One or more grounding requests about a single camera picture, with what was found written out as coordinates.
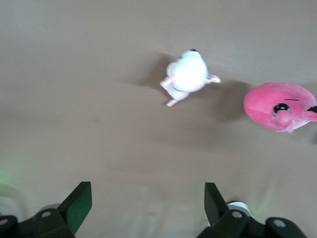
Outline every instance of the white bunny plush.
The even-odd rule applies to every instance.
[[[167,77],[160,85],[173,98],[166,104],[169,107],[184,100],[190,93],[202,89],[206,84],[221,82],[217,76],[209,76],[206,63],[195,49],[185,51],[176,62],[170,63],[166,74]]]

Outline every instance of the pink pig plush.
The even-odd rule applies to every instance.
[[[292,132],[310,121],[317,121],[315,97],[294,83],[260,85],[248,92],[243,104],[252,120],[275,131]]]

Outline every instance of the stuffed animal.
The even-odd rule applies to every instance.
[[[221,82],[215,75],[209,77],[206,63],[195,49],[184,52],[176,62],[170,63],[166,74],[167,77],[160,85],[173,98],[166,104],[169,107],[184,100],[190,93],[202,89],[206,84]]]
[[[252,120],[275,131],[292,132],[317,121],[315,97],[294,83],[271,82],[253,88],[244,98],[244,110]]]

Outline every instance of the toy snout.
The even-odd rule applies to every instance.
[[[305,119],[310,120],[310,121],[317,121],[317,106],[309,108],[305,114],[304,114]]]

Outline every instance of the plush toy eye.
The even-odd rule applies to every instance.
[[[273,109],[273,115],[276,116],[276,113],[279,110],[285,110],[285,111],[291,112],[291,108],[285,103],[280,103],[280,104],[276,105]]]

